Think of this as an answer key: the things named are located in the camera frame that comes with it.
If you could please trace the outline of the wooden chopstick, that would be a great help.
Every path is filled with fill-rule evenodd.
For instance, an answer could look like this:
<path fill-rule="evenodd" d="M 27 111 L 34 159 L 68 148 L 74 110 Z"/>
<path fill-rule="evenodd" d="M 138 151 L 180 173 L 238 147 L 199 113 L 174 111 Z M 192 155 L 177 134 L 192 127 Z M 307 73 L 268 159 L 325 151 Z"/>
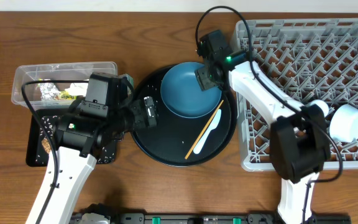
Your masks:
<path fill-rule="evenodd" d="M 211 115 L 211 117 L 209 118 L 208 122 L 205 124 L 204 128 L 201 130 L 200 134 L 198 135 L 198 137 L 196 138 L 195 142 L 193 143 L 193 145 L 191 146 L 190 150 L 188 151 L 188 153 L 185 156 L 185 159 L 187 160 L 190 156 L 190 154 L 193 152 L 196 144 L 198 143 L 198 141 L 201 139 L 202 135 L 204 134 L 204 132 L 207 130 L 207 128 L 209 127 L 209 125 L 211 124 L 213 118 L 215 117 L 216 113 L 218 112 L 218 110 L 220 110 L 221 105 L 223 104 L 224 100 L 221 100 L 221 102 L 217 105 L 216 109 L 214 110 L 213 114 Z"/>

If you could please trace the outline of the dark blue plate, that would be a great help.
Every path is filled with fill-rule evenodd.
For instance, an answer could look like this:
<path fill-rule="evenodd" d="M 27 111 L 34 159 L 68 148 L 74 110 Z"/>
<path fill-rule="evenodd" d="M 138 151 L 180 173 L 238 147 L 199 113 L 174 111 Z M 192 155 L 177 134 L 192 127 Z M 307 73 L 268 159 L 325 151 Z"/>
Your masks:
<path fill-rule="evenodd" d="M 220 102 L 222 91 L 217 87 L 203 91 L 196 79 L 198 62 L 173 66 L 164 75 L 160 94 L 165 106 L 183 118 L 199 118 L 210 113 Z"/>

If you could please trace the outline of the white plastic knife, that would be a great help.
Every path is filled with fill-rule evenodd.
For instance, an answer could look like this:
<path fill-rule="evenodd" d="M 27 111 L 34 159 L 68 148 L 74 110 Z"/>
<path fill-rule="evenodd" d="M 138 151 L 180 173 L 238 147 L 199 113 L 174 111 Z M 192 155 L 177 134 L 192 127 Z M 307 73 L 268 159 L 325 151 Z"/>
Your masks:
<path fill-rule="evenodd" d="M 200 138 L 200 140 L 198 141 L 198 143 L 196 144 L 195 148 L 193 149 L 193 152 L 195 154 L 199 154 L 202 150 L 202 148 L 204 147 L 204 144 L 210 134 L 210 132 L 214 129 L 217 128 L 219 122 L 220 122 L 220 119 L 221 119 L 221 114 L 222 114 L 222 111 L 221 109 L 218 109 L 212 122 L 210 123 L 210 125 L 208 126 L 208 128 L 206 129 L 206 131 L 204 132 L 204 134 L 202 135 L 202 137 Z"/>

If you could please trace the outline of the white tissue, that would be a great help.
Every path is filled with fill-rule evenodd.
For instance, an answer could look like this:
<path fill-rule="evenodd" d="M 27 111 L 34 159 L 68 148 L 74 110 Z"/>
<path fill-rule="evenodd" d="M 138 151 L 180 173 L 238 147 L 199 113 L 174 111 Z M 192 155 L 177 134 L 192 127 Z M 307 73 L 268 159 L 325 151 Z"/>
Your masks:
<path fill-rule="evenodd" d="M 71 96 L 85 96 L 88 89 L 88 83 L 71 83 L 66 89 Z"/>

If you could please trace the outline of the yellow foil snack wrapper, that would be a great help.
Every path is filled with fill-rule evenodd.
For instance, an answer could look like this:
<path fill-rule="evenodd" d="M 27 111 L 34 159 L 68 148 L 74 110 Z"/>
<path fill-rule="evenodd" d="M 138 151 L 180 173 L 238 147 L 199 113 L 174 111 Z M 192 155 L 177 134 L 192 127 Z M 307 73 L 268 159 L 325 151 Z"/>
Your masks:
<path fill-rule="evenodd" d="M 59 90 L 56 84 L 54 83 L 39 83 L 37 88 L 41 92 L 42 101 L 50 100 L 75 100 L 77 96 L 69 94 L 66 90 Z"/>

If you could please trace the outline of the brown cookie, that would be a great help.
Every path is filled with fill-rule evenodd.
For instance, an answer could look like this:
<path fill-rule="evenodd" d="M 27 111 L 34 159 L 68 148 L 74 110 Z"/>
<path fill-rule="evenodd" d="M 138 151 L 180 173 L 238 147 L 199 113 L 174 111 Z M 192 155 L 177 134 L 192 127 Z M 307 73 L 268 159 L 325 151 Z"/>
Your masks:
<path fill-rule="evenodd" d="M 47 154 L 49 154 L 52 149 L 51 149 L 50 143 L 47 140 L 47 138 L 43 138 L 42 141 L 41 141 L 41 144 L 42 144 L 42 147 L 43 147 L 44 151 Z"/>

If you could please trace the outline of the light blue cup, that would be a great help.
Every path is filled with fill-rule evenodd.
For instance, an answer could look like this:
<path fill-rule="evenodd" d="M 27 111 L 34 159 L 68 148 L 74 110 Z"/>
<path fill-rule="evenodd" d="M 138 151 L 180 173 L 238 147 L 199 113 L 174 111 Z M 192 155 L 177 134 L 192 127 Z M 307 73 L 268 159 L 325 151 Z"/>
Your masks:
<path fill-rule="evenodd" d="M 327 117 L 329 113 L 329 106 L 326 102 L 324 102 L 323 100 L 313 100 L 307 104 L 307 106 L 313 106 L 313 105 L 318 106 L 322 110 L 324 117 Z"/>

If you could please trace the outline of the light blue bowl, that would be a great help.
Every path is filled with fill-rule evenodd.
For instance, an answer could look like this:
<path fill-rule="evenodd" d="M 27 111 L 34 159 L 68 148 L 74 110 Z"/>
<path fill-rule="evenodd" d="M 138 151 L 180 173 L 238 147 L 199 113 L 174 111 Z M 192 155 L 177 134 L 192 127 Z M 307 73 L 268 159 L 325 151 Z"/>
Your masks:
<path fill-rule="evenodd" d="M 342 105 L 332 117 L 329 134 L 339 142 L 352 142 L 358 139 L 358 109 Z"/>

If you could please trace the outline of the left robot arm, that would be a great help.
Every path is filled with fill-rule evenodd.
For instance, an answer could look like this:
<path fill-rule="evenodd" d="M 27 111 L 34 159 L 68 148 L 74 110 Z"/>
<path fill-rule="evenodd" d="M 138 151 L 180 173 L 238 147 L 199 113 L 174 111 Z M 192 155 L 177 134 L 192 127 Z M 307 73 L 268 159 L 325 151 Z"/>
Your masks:
<path fill-rule="evenodd" d="M 75 100 L 53 134 L 45 136 L 49 161 L 28 223 L 68 223 L 98 152 L 112 147 L 125 133 L 157 125 L 154 99 L 133 99 L 128 79 L 94 72 L 85 82 L 85 97 Z"/>

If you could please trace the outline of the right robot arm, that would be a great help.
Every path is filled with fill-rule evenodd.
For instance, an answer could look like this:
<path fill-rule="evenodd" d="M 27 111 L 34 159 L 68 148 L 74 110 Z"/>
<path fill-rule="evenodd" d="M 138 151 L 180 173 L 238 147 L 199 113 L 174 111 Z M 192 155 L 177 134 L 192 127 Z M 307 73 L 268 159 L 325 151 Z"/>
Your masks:
<path fill-rule="evenodd" d="M 196 71 L 202 90 L 233 89 L 262 116 L 270 130 L 270 161 L 282 179 L 277 213 L 284 223 L 306 223 L 315 181 L 331 157 L 325 115 L 281 91 L 245 50 L 233 51 L 220 30 L 196 38 L 204 66 Z"/>

